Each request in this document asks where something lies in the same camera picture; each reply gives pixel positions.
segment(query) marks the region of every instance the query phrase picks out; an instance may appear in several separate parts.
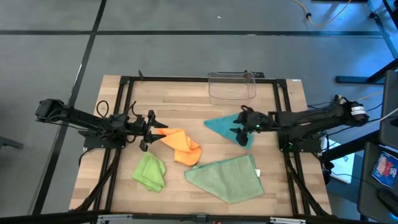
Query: teal cloth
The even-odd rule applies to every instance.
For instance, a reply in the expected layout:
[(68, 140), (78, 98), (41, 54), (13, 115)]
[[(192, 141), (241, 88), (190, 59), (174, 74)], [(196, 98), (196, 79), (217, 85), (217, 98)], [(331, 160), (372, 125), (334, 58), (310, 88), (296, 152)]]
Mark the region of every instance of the teal cloth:
[[(221, 118), (215, 118), (215, 119), (210, 119), (205, 121), (205, 126), (207, 128), (210, 128), (214, 132), (220, 134), (224, 138), (227, 138), (234, 142), (235, 144), (238, 144), (241, 146), (238, 141), (236, 140), (236, 133), (231, 131), (231, 128), (241, 128), (243, 129), (242, 124), (235, 124), (233, 121), (238, 118), (239, 114), (232, 114), (230, 116), (224, 116)], [(248, 134), (248, 143), (245, 146), (242, 146), (243, 148), (250, 150), (252, 144), (253, 144), (254, 136), (253, 134)]]
[(160, 192), (165, 186), (163, 176), (166, 173), (164, 163), (150, 152), (144, 152), (132, 178), (142, 183), (146, 189)]
[(252, 155), (239, 156), (185, 171), (185, 179), (227, 203), (264, 194)]

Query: table leg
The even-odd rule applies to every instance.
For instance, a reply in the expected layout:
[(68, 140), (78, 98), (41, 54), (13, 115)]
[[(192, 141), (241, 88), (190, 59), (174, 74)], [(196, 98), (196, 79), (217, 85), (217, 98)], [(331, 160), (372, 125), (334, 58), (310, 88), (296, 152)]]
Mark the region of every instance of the table leg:
[(361, 214), (361, 217), (359, 218), (359, 220), (368, 222), (369, 218)]
[(19, 143), (17, 141), (5, 138), (5, 137), (0, 137), (0, 148), (2, 146), (11, 146), (17, 149), (22, 149), (24, 145), (22, 143)]
[(330, 149), (328, 152), (322, 154), (320, 160), (324, 162), (330, 162), (332, 160), (347, 156), (348, 154), (361, 151), (364, 149), (366, 142), (378, 141), (379, 130), (373, 131), (372, 133)]
[(336, 76), (335, 80), (337, 83), (354, 83), (354, 84), (384, 84), (384, 75), (388, 70), (398, 69), (398, 58), (394, 59), (384, 68), (370, 77), (353, 77), (353, 76)]

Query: transparent bin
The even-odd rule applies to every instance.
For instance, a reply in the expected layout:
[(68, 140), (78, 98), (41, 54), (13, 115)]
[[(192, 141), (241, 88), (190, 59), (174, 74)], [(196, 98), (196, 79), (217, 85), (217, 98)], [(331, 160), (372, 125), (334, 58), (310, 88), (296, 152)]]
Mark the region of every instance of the transparent bin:
[(209, 73), (209, 96), (214, 105), (244, 105), (256, 96), (256, 79), (251, 72)]

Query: light green cloth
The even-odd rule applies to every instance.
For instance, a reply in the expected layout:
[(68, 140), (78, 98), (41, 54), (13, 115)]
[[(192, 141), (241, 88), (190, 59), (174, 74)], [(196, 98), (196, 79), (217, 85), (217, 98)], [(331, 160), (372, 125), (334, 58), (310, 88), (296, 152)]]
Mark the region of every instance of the light green cloth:
[(228, 203), (264, 194), (252, 155), (239, 156), (185, 171), (185, 179)]
[(142, 183), (146, 189), (160, 192), (165, 186), (163, 176), (166, 168), (163, 162), (150, 152), (144, 152), (132, 178)]

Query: towel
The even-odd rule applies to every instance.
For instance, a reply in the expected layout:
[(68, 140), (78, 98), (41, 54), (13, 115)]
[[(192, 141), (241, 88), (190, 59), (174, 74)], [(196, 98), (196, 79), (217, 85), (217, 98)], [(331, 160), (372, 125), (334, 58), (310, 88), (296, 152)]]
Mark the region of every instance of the towel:
[(252, 155), (239, 156), (185, 171), (185, 179), (227, 203), (264, 194)]
[[(232, 114), (230, 116), (224, 116), (221, 118), (215, 118), (205, 121), (205, 126), (210, 128), (214, 132), (220, 134), (226, 139), (231, 140), (235, 144), (241, 146), (236, 140), (236, 133), (231, 131), (231, 128), (241, 128), (243, 129), (242, 124), (235, 124), (234, 120), (238, 118), (239, 114)], [(248, 134), (248, 143), (243, 148), (250, 150), (251, 145), (253, 144), (254, 136), (253, 134)]]
[(176, 128), (158, 128), (157, 134), (165, 134), (160, 139), (174, 149), (174, 160), (187, 166), (195, 165), (201, 156), (201, 147), (187, 136), (184, 130)]
[(163, 162), (150, 152), (144, 152), (132, 178), (145, 186), (146, 189), (160, 192), (165, 186), (163, 176), (166, 168)]

